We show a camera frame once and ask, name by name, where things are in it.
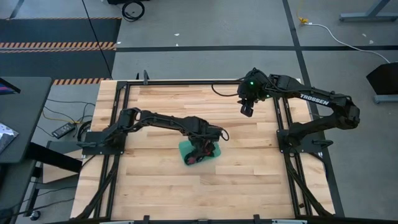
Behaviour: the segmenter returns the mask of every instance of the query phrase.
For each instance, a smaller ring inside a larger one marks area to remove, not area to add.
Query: wooden tabletop
[[[237,86],[215,88],[233,94]],[[115,89],[116,81],[101,82],[93,131],[109,125]],[[121,93],[119,110],[123,96]],[[146,127],[129,134],[119,163],[112,220],[142,220],[144,215],[151,220],[252,219],[254,214],[293,218],[273,101],[256,104],[252,118],[240,113],[237,101],[237,96],[214,94],[209,85],[132,86],[128,108],[181,118],[197,116],[225,128],[231,139],[220,139],[220,157],[186,166],[178,144],[187,138],[178,131]],[[289,103],[293,121],[310,121],[305,101],[291,99]],[[102,161],[103,156],[96,156],[81,171],[71,217],[77,216],[97,191]],[[302,154],[302,163],[308,188],[333,213],[323,164],[308,154]],[[302,202],[298,187],[297,192]],[[104,196],[102,215],[107,199]]]

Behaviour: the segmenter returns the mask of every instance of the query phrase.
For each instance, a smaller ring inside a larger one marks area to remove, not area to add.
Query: hazard tape
[[[18,20],[18,19],[87,19],[87,17],[70,17],[70,18],[59,18],[59,17],[41,18],[41,17],[33,17],[33,18],[12,18],[10,20]],[[121,17],[90,17],[90,19],[122,19],[122,18]]]
[[[101,48],[115,47],[114,42],[100,42]],[[97,42],[0,42],[0,50],[5,49],[59,49],[59,48],[95,48]]]
[[[94,51],[94,50],[100,50],[100,48],[95,47],[95,48],[86,48],[86,49],[0,50],[0,54],[3,54],[3,53],[37,53],[37,52],[76,52],[76,51]],[[104,47],[104,48],[101,48],[101,50],[115,50],[116,51],[116,48]]]
[[[53,82],[53,85],[84,85],[84,84],[99,84],[102,80],[110,80],[110,78],[68,78],[58,79]]]

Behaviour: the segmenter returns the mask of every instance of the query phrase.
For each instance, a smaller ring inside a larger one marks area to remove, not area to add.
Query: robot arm
[[[333,110],[331,115],[308,123],[293,123],[286,139],[293,147],[299,146],[308,134],[331,128],[353,129],[359,124],[359,108],[354,105],[350,96],[307,87],[287,75],[267,77],[254,68],[239,84],[238,95],[242,99],[239,101],[242,104],[241,113],[248,117],[253,114],[254,103],[272,97],[300,98]]]
[[[123,135],[133,133],[146,126],[155,126],[179,131],[183,136],[188,136],[194,150],[185,156],[184,162],[187,165],[200,162],[205,156],[213,157],[215,150],[214,142],[220,140],[220,136],[228,141],[228,133],[221,127],[210,125],[204,119],[196,116],[176,118],[150,111],[141,111],[138,108],[124,109],[120,112],[118,122],[103,131],[105,146],[117,146]]]

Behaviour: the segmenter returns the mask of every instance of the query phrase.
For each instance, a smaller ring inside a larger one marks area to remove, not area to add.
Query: black table
[[[21,89],[20,94],[0,96],[0,122],[19,135],[0,154],[5,176],[0,182],[0,210],[19,212],[37,161],[78,172],[81,161],[31,143],[40,114],[50,92],[49,77],[2,77]]]

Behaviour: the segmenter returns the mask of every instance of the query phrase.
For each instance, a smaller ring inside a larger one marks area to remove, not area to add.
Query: gray floor
[[[361,12],[375,0],[304,0],[299,16],[328,26],[336,37],[351,45],[398,45],[398,22],[340,23],[342,12]],[[16,0],[6,0],[0,17],[8,17]],[[116,6],[100,0],[85,0],[90,16],[120,16]],[[151,0],[144,2],[144,17],[133,23],[122,22],[118,47],[177,47],[211,45],[292,46],[283,4],[280,0]],[[295,18],[299,0],[289,0],[301,45],[338,45],[321,27],[302,27]],[[398,12],[398,0],[383,11]],[[25,0],[17,17],[85,17],[80,0]],[[397,51],[380,52],[398,61]],[[304,52],[313,86],[335,90],[353,97],[361,108],[361,124],[351,131],[330,130],[326,137],[335,142],[330,148],[341,201],[347,217],[398,220],[398,153],[395,138],[398,105],[373,103],[373,90],[366,75],[384,61],[363,52]],[[289,51],[201,51],[201,52],[118,52],[113,77],[135,78],[148,71],[155,78],[238,78],[253,67],[266,73],[301,78],[295,52]],[[54,86],[50,98],[94,102],[97,85]],[[47,103],[49,108],[79,118],[82,105]],[[321,114],[329,111],[319,108]],[[46,113],[53,118],[56,114]],[[40,119],[39,125],[52,131],[62,122]],[[49,139],[41,130],[34,140]],[[37,206],[72,197],[73,190],[43,197]],[[71,203],[48,208],[36,223],[66,220]],[[19,223],[29,223],[19,218]]]

